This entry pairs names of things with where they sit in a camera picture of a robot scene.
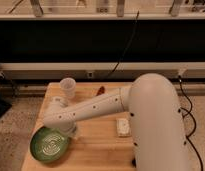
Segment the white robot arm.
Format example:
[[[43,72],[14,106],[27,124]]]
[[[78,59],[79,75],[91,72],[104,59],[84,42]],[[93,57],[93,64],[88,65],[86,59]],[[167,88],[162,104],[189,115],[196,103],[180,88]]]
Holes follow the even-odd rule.
[[[121,112],[129,114],[136,171],[191,171],[179,97],[160,74],[50,112],[43,124],[65,132],[74,122]]]

